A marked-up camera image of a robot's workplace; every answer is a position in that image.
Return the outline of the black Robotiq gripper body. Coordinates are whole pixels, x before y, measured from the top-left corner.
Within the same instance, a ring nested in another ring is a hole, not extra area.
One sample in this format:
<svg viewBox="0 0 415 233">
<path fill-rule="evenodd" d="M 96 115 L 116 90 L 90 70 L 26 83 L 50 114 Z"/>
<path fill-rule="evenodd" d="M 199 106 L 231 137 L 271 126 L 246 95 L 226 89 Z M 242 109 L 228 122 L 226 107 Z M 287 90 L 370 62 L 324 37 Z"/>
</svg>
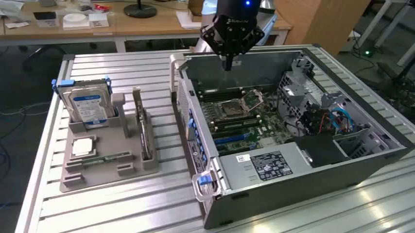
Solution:
<svg viewBox="0 0 415 233">
<path fill-rule="evenodd" d="M 214 26 L 224 40 L 226 52 L 228 54 L 230 35 L 238 28 L 250 31 L 258 26 L 259 0 L 220 0 L 216 5 Z"/>
</svg>

